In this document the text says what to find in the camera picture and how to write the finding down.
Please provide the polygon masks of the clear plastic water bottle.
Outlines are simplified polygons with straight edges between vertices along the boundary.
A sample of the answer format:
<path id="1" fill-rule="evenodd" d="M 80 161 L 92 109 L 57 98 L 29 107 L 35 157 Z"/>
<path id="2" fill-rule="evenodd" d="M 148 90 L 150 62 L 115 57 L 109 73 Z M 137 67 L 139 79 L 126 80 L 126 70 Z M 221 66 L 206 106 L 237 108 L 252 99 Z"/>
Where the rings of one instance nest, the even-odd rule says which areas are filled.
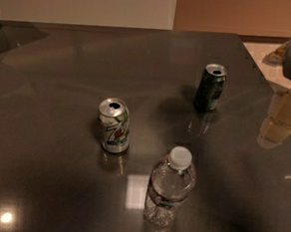
<path id="1" fill-rule="evenodd" d="M 151 169 L 145 195 L 145 220 L 158 227 L 169 226 L 195 182 L 191 152 L 185 146 L 174 147 Z"/>

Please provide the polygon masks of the white 7up soda can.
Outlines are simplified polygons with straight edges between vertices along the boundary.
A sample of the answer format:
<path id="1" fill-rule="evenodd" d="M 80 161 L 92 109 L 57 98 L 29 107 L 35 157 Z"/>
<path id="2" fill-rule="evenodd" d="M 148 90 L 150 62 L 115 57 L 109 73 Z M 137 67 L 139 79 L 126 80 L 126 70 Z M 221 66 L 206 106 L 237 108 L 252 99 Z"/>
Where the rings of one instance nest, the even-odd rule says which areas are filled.
<path id="1" fill-rule="evenodd" d="M 128 106 L 118 98 L 102 100 L 98 107 L 102 146 L 110 153 L 121 153 L 129 147 L 130 114 Z"/>

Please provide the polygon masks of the dark green soda can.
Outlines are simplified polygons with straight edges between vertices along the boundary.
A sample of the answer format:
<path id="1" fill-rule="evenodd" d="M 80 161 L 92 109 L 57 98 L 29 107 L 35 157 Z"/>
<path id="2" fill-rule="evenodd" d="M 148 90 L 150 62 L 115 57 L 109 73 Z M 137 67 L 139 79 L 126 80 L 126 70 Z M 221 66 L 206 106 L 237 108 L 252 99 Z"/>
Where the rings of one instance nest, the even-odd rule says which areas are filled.
<path id="1" fill-rule="evenodd" d="M 193 99 L 198 112 L 210 112 L 216 109 L 218 100 L 226 84 L 227 70 L 217 63 L 206 65 Z"/>

